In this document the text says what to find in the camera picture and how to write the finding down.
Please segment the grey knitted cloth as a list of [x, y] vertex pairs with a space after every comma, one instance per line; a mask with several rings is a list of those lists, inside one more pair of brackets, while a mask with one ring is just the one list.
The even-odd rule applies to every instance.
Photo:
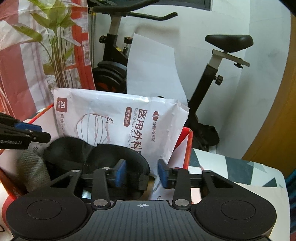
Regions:
[[43, 159], [29, 150], [23, 151], [20, 155], [16, 163], [16, 170], [28, 192], [51, 181]]

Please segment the black sleep eye mask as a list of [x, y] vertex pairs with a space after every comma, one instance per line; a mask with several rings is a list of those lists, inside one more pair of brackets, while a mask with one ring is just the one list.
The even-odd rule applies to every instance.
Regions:
[[[95, 156], [98, 152], [93, 148], [97, 146], [74, 137], [54, 140], [43, 152], [43, 159], [51, 180], [75, 169], [81, 170], [82, 174], [86, 175], [93, 174], [96, 169], [113, 168], [117, 163], [114, 159], [100, 161]], [[133, 161], [135, 167], [132, 167], [130, 162], [126, 162], [126, 178], [121, 187], [116, 188], [111, 183], [107, 184], [112, 200], [137, 200], [147, 190], [149, 164], [137, 151], [132, 157], [139, 157], [139, 160]]]

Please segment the white face mask pack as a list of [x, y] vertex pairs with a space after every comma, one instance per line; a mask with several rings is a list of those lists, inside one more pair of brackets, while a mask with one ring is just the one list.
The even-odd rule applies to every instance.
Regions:
[[130, 148], [154, 176], [158, 159], [188, 168], [193, 133], [184, 126], [189, 109], [179, 101], [73, 88], [55, 88], [53, 96], [61, 136]]

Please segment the white plastic pouch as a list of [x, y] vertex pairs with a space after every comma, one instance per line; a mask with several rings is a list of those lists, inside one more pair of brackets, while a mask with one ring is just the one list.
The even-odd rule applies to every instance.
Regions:
[[149, 176], [153, 177], [154, 180], [152, 183], [149, 183], [149, 191], [148, 191], [148, 200], [167, 200], [168, 202], [172, 202], [173, 200], [173, 189], [165, 189], [161, 182], [161, 175], [165, 175], [165, 171], [161, 171], [159, 174], [159, 164], [162, 167], [167, 168], [167, 164], [163, 159], [159, 159], [151, 170]]

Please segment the red strawberry cardboard box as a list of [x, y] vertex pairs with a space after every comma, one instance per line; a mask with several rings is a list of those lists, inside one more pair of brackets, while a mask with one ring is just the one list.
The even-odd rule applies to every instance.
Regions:
[[[41, 125], [43, 130], [51, 134], [52, 139], [58, 136], [55, 120], [55, 111], [53, 105], [42, 109], [32, 119], [26, 120], [26, 123]], [[175, 169], [187, 169], [189, 167], [191, 147], [193, 140], [193, 131], [189, 128], [183, 128], [175, 149], [169, 159], [168, 166]], [[100, 161], [115, 160], [117, 162], [120, 159], [124, 159], [127, 163], [131, 163], [132, 167], [135, 167], [134, 160], [139, 160], [139, 157], [132, 157], [135, 151], [124, 148], [121, 146], [110, 144], [99, 144], [93, 148], [98, 152], [96, 157]], [[1, 150], [1, 197], [5, 198], [5, 201], [1, 201], [1, 205], [7, 207], [13, 200], [23, 195], [27, 190], [22, 187], [21, 183], [24, 174], [19, 174], [16, 165], [18, 163], [19, 156], [23, 153], [22, 150]]]

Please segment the black exercise bike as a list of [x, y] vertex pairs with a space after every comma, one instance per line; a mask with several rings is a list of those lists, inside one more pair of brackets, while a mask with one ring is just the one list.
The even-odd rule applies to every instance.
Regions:
[[185, 126], [193, 131], [193, 147], [207, 151], [219, 144], [217, 130], [199, 122], [196, 112], [212, 83], [220, 85], [223, 77], [218, 68], [223, 59], [230, 60], [238, 68], [249, 63], [236, 57], [235, 53], [253, 45], [250, 35], [207, 35], [205, 41], [214, 46], [212, 57], [194, 90], [191, 98], [185, 96], [175, 64], [173, 48], [149, 38], [134, 35], [125, 37], [125, 47], [117, 46], [121, 19], [126, 16], [166, 21], [178, 14], [172, 12], [165, 16], [142, 14], [141, 8], [150, 6], [153, 1], [88, 1], [88, 12], [109, 15], [111, 24], [106, 35], [99, 38], [104, 45], [103, 58], [93, 68], [92, 74], [97, 90], [128, 93], [146, 97], [177, 99], [189, 107]]

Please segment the white curved board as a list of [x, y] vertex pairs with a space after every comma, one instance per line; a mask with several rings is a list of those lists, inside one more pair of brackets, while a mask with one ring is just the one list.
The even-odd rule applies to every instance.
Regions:
[[177, 73], [174, 48], [139, 34], [133, 35], [126, 85], [128, 94], [161, 96], [188, 105]]

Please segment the dark window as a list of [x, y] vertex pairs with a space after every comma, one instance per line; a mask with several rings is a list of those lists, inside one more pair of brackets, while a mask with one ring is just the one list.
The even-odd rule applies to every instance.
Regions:
[[212, 1], [211, 0], [185, 0], [185, 1], [183, 1], [183, 5], [190, 7], [190, 8], [196, 8], [196, 9], [210, 11]]

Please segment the wooden door frame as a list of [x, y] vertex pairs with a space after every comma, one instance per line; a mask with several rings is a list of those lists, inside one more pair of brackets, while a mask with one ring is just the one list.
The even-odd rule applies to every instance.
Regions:
[[243, 159], [276, 168], [284, 177], [295, 169], [295, 16], [291, 18], [290, 46], [279, 90]]

